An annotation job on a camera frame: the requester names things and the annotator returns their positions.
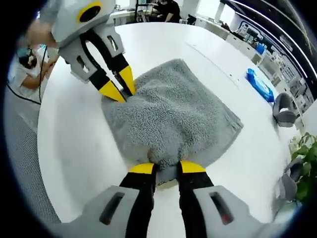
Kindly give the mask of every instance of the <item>computer monitor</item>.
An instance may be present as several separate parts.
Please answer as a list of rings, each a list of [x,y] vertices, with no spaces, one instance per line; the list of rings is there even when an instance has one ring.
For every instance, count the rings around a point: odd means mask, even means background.
[[[257,32],[255,32],[251,28],[248,28],[247,34],[250,34],[250,36],[252,36],[253,38],[256,38],[258,36]]]
[[[261,43],[266,45],[266,49],[273,54],[273,49],[271,48],[273,44],[268,38],[263,37],[263,39],[261,40]]]

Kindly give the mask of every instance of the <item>robotic arm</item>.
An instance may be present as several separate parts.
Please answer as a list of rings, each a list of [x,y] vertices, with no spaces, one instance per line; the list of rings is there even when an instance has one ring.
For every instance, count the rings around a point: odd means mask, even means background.
[[[58,53],[70,63],[71,73],[84,83],[91,81],[104,96],[118,102],[126,101],[89,53],[86,42],[90,41],[99,50],[126,94],[134,95],[132,70],[123,56],[124,48],[114,29],[113,20],[109,19],[114,0],[62,0],[58,7],[52,34],[59,47]],[[83,61],[88,72],[79,60]]]
[[[73,75],[84,83],[91,81],[101,94],[125,102],[86,46],[90,41],[100,51],[126,94],[134,95],[132,71],[123,56],[121,38],[109,19],[113,8],[114,0],[62,0],[52,34]],[[283,230],[283,226],[254,219],[248,206],[224,187],[214,186],[201,166],[182,161],[177,171],[186,237],[271,238]],[[120,186],[106,189],[87,204],[79,218],[53,225],[52,231],[59,237],[145,238],[154,207],[156,172],[151,163],[135,166]]]

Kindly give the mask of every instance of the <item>white tabletop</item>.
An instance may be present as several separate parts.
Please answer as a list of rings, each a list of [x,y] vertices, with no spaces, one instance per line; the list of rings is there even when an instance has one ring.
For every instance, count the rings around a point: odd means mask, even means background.
[[[184,59],[241,119],[241,133],[207,173],[215,185],[245,201],[255,218],[270,222],[273,188],[289,159],[288,140],[296,130],[275,126],[271,105],[252,88],[245,72],[252,67],[273,88],[266,76],[229,43],[200,27],[138,23],[116,31],[135,78],[168,60]],[[89,45],[89,50],[108,72],[96,49]],[[120,184],[131,166],[123,161],[105,121],[101,95],[91,83],[71,75],[63,59],[57,61],[42,100],[38,153],[47,194],[62,222],[72,221],[94,196]],[[178,186],[156,190],[148,237],[185,237],[178,198]]]
[[[110,19],[127,17],[127,16],[132,16],[132,15],[134,15],[134,11],[127,11],[127,10],[116,11],[116,12],[113,12],[110,14]]]

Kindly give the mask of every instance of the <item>blue object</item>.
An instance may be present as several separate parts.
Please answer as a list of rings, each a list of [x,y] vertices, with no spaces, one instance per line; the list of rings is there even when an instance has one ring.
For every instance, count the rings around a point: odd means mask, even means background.
[[[256,47],[256,51],[259,52],[260,55],[262,55],[265,51],[265,47],[262,44],[258,44]]]
[[[261,79],[258,78],[254,70],[251,68],[249,68],[247,71],[247,80],[267,102],[274,102],[273,91]]]

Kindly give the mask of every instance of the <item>gray chair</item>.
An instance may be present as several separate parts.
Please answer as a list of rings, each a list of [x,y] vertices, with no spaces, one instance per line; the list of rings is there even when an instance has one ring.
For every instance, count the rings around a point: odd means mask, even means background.
[[[287,93],[281,93],[277,96],[273,106],[273,117],[281,127],[292,127],[296,120],[293,108],[293,100]]]
[[[37,150],[37,134],[30,126],[33,123],[37,125],[39,105],[16,97],[7,88],[3,112],[9,159],[26,203],[34,216],[45,224],[60,223],[43,184]]]

